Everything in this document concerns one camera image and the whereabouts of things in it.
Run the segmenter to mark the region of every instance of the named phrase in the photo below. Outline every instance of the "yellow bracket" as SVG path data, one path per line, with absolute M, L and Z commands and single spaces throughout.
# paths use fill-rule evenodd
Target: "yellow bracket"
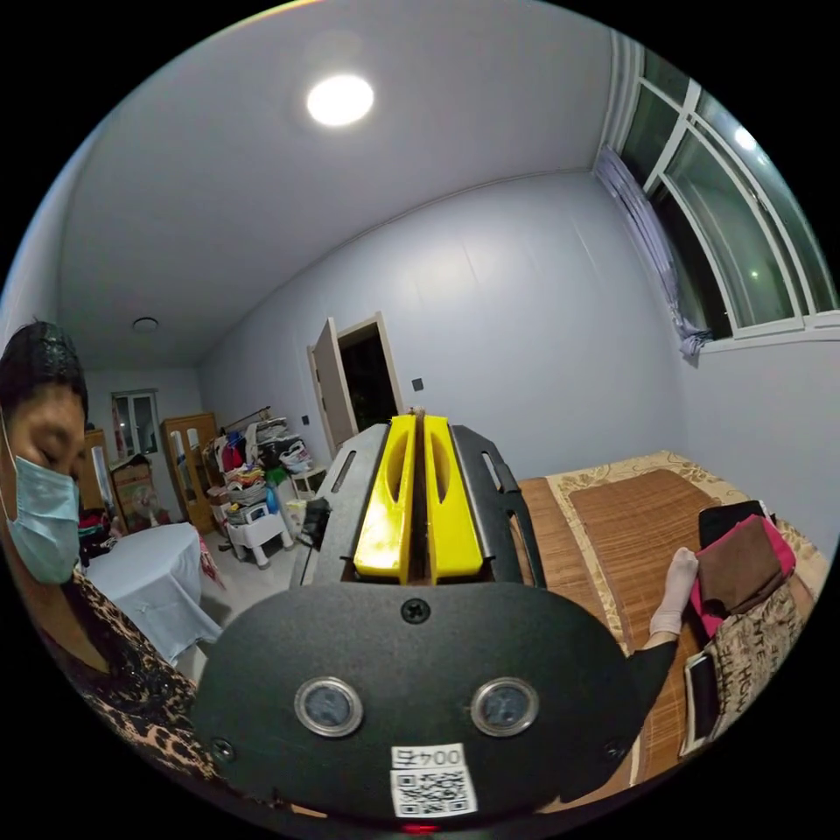
M 431 582 L 475 577 L 481 549 L 446 417 L 423 419 L 423 449 Z
M 408 583 L 416 448 L 417 418 L 394 417 L 353 558 L 363 578 Z

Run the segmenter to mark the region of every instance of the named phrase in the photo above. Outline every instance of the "door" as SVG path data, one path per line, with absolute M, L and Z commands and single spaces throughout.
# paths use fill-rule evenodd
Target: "door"
M 341 361 L 335 320 L 328 318 L 318 343 L 312 349 L 318 398 L 329 426 L 327 436 L 332 439 L 333 454 L 341 445 L 359 433 L 356 415 L 350 403 L 344 364 Z

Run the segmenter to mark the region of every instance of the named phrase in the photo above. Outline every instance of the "curtain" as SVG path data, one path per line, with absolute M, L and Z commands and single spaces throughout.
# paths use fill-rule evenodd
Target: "curtain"
M 633 236 L 642 252 L 650 259 L 661 281 L 671 318 L 680 337 L 682 354 L 689 358 L 697 356 L 700 348 L 707 341 L 711 341 L 711 330 L 694 326 L 680 311 L 679 281 L 674 257 L 671 255 L 668 237 L 648 201 L 648 196 L 621 158 L 608 146 L 604 146 L 598 154 L 595 175 L 630 220 Z

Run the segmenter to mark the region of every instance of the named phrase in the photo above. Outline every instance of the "face mask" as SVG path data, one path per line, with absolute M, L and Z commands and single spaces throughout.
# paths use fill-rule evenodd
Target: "face mask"
M 9 534 L 29 573 L 41 584 L 64 584 L 79 559 L 79 488 L 68 475 L 11 454 L 17 474 L 17 519 L 12 521 L 0 494 Z

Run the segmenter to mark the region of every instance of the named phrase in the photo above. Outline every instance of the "screw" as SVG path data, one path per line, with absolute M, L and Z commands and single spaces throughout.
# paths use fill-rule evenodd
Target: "screw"
M 615 761 L 616 759 L 623 759 L 627 754 L 627 749 L 617 739 L 614 739 L 605 744 L 604 754 L 608 761 Z
M 409 624 L 423 624 L 431 615 L 429 605 L 420 598 L 409 598 L 403 605 L 402 619 Z
M 236 757 L 234 748 L 224 738 L 214 738 L 210 749 L 213 757 L 222 764 L 230 764 Z

